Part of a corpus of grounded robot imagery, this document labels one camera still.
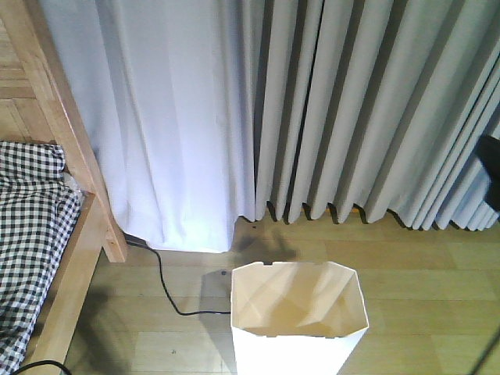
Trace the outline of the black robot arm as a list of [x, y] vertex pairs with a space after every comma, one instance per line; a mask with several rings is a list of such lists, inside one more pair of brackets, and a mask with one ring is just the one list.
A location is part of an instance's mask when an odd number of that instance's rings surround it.
[[499, 211], [499, 140], [482, 135], [477, 145], [477, 156], [485, 168], [491, 182], [487, 190], [485, 202]]

